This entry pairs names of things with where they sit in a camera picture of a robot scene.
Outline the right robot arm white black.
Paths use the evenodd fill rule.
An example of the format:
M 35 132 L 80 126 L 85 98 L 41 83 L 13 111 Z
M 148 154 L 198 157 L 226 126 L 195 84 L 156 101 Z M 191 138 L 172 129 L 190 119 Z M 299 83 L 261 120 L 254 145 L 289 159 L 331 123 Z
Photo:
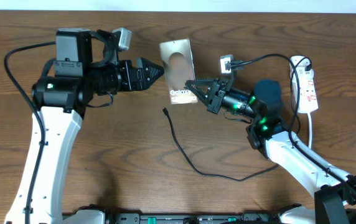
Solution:
M 356 223 L 356 175 L 333 166 L 307 147 L 280 115 L 278 82 L 262 80 L 251 93 L 232 87 L 232 80 L 188 80 L 209 112 L 224 108 L 249 118 L 246 128 L 253 149 L 289 172 L 314 198 L 314 208 L 301 205 L 277 213 L 281 223 Z

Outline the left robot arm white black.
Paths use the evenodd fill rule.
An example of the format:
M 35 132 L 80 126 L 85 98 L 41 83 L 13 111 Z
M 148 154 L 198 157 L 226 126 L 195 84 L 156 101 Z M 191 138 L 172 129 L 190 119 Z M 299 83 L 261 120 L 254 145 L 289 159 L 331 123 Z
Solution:
M 6 223 L 113 223 L 106 210 L 89 205 L 62 213 L 68 163 L 75 138 L 95 95 L 147 90 L 164 74 L 145 58 L 120 60 L 131 32 L 61 28 L 56 56 L 46 62 L 24 99 L 32 110 L 32 136 L 21 183 Z

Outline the white power strip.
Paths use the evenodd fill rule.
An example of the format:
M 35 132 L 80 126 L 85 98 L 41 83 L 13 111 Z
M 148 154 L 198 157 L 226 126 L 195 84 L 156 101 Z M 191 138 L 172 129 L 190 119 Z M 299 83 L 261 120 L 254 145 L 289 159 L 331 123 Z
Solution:
M 302 55 L 290 58 L 296 69 L 290 65 L 292 73 L 292 88 L 294 90 L 295 102 L 299 98 L 298 113 L 308 114 L 319 108 L 314 86 L 314 70 L 310 59 Z

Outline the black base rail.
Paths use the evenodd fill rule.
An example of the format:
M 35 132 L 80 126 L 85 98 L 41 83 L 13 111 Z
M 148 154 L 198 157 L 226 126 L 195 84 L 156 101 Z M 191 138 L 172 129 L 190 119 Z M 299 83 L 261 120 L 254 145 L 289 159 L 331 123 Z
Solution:
M 109 224 L 216 224 L 216 223 L 281 223 L 277 216 L 267 213 L 235 214 L 139 214 L 102 213 L 90 218 L 90 210 L 80 210 L 76 214 L 63 217 L 63 223 L 109 223 Z

